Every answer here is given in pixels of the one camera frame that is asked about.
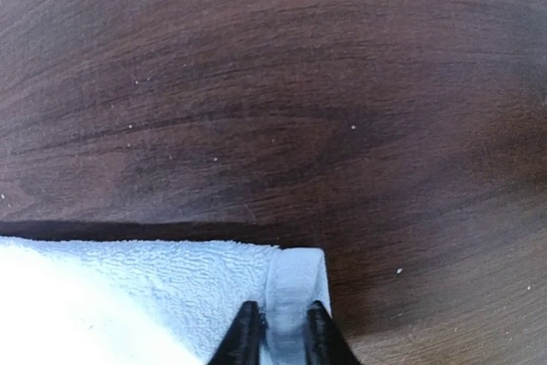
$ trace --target dark brown wooden surface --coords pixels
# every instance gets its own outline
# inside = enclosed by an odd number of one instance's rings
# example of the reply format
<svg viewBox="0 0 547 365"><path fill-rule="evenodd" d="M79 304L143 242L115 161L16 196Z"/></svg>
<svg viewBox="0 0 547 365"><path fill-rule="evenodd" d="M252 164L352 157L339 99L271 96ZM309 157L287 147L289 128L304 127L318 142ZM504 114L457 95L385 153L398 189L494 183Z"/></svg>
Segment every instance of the dark brown wooden surface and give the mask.
<svg viewBox="0 0 547 365"><path fill-rule="evenodd" d="M547 363L547 0L0 11L0 233L319 246L366 364Z"/></svg>

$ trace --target folded towel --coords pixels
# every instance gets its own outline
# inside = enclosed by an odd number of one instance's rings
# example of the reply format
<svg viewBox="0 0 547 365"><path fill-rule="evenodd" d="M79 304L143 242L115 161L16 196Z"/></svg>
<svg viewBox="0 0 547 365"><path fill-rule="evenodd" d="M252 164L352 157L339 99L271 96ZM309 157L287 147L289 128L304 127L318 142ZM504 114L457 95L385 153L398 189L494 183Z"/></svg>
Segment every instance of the folded towel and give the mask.
<svg viewBox="0 0 547 365"><path fill-rule="evenodd" d="M317 249L0 237L0 363L203 364L255 300L268 324L262 363L301 364L316 299L329 309Z"/></svg>

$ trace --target towel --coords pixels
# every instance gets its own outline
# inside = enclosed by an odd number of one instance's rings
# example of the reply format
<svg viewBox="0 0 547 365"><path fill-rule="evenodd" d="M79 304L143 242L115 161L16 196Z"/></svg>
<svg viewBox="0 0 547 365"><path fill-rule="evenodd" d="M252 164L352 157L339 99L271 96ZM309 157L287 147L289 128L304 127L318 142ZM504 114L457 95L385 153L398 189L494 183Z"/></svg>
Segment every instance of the towel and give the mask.
<svg viewBox="0 0 547 365"><path fill-rule="evenodd" d="M330 312L317 249L0 237L0 363L204 364L255 300L268 324L262 363L301 364L317 299Z"/></svg>

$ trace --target white towel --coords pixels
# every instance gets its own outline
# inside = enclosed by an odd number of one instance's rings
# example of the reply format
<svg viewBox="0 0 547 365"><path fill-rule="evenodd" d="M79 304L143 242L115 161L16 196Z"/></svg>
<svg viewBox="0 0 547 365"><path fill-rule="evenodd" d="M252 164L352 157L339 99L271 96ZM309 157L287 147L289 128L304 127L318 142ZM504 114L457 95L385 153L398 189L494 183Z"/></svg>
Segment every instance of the white towel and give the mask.
<svg viewBox="0 0 547 365"><path fill-rule="evenodd" d="M255 300L272 356L262 363L301 364L316 299L330 311L317 249L0 237L0 363L204 364Z"/></svg>

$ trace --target washcloth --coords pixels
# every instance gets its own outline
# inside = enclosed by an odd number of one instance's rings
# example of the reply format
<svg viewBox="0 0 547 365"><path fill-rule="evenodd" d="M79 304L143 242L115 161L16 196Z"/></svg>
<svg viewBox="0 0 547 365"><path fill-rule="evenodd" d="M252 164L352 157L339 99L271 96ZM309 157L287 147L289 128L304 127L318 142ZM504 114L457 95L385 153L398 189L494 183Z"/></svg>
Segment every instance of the washcloth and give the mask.
<svg viewBox="0 0 547 365"><path fill-rule="evenodd" d="M0 363L206 364L245 300L268 324L262 363L304 363L323 252L235 242L0 237Z"/></svg>

